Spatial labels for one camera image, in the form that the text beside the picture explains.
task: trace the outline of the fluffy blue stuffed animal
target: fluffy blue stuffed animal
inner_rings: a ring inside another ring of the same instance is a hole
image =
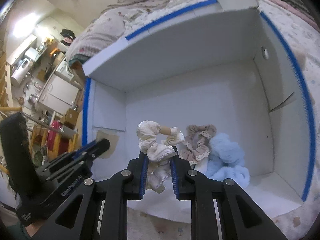
[[[242,188],[249,185],[249,170],[244,167],[244,151],[238,143],[231,142],[229,135],[218,133],[210,139],[208,166],[206,176],[209,179],[223,181],[233,179]]]

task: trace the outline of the white foam board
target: white foam board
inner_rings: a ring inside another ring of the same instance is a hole
[[[167,20],[159,25],[156,25],[154,27],[151,27],[150,29],[148,29],[148,32],[149,34],[153,34],[155,32],[158,32],[160,30],[163,30],[165,28],[168,28],[174,24],[177,24],[179,22],[183,22],[183,21],[186,21],[186,20],[190,20],[192,18],[194,18],[196,16],[195,12],[192,10],[192,11],[189,11],[189,12],[186,12],[184,14],[181,14],[179,16],[176,16],[170,20]]]
[[[244,149],[252,176],[273,171],[267,102],[252,61],[212,66],[128,92],[126,119],[131,158],[139,152],[136,129],[144,120],[178,126],[184,134],[190,124],[213,124]]]
[[[309,167],[309,131],[301,99],[270,113],[277,172],[301,197]]]
[[[97,83],[95,96],[93,126],[125,131],[125,93]]]
[[[100,83],[130,91],[197,68],[252,59],[258,18],[255,9],[182,17],[182,22],[135,43],[117,41],[88,60],[84,72]]]
[[[205,7],[198,8],[197,10],[194,10],[194,14],[196,16],[203,16],[207,14],[217,13],[222,10],[222,7],[220,3],[214,3],[211,5],[207,5]]]
[[[218,0],[223,10],[241,10],[257,8],[257,0]]]
[[[264,31],[260,34],[260,43],[254,61],[266,90],[270,110],[285,101],[292,92],[299,93],[291,62],[281,42],[270,26],[261,18]],[[264,59],[261,48],[268,51],[269,59]]]
[[[300,196],[275,172],[251,177],[245,191],[270,218],[294,210],[303,203]]]

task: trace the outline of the red cloth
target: red cloth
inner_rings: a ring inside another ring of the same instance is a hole
[[[53,121],[51,126],[55,129],[60,129],[62,127],[62,124],[59,121]],[[54,139],[56,137],[56,133],[54,131],[49,130],[48,137],[47,137],[47,147],[50,151],[53,150],[54,145]],[[69,146],[69,140],[66,138],[61,138],[60,144],[59,144],[59,150],[58,155],[67,152]]]

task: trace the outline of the white appliance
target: white appliance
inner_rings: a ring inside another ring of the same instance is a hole
[[[40,52],[35,50],[34,48],[30,47],[24,54],[25,58],[28,58],[32,60],[33,62],[36,62],[37,59],[39,58]]]
[[[37,107],[65,114],[68,108],[73,107],[78,91],[78,88],[54,74],[40,93]]]
[[[19,65],[19,67],[14,71],[14,73],[11,76],[11,84],[15,87],[18,87],[26,74],[28,73],[29,69],[31,68],[32,63],[27,58],[22,60],[22,63]]]
[[[64,58],[57,67],[55,74],[67,82],[71,82],[73,74],[70,72],[66,58]]]

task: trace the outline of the round hole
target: round hole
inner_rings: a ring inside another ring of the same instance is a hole
[[[264,59],[269,59],[269,52],[265,47],[261,47],[262,56]]]

